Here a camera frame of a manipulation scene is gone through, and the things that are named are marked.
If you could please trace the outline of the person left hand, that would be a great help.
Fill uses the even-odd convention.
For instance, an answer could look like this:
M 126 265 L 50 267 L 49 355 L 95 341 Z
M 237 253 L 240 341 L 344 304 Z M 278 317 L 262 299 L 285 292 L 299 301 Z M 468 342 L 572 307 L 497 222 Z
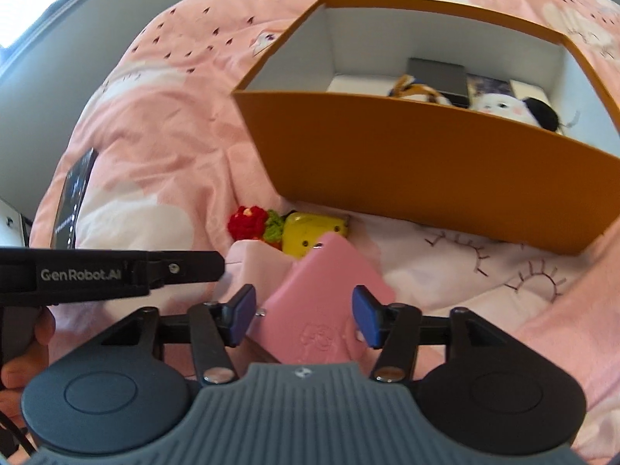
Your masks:
M 1 411 L 18 426 L 23 425 L 21 396 L 28 382 L 45 370 L 49 363 L 48 345 L 56 323 L 48 308 L 43 308 L 34 324 L 34 339 L 25 353 L 6 363 L 1 370 Z

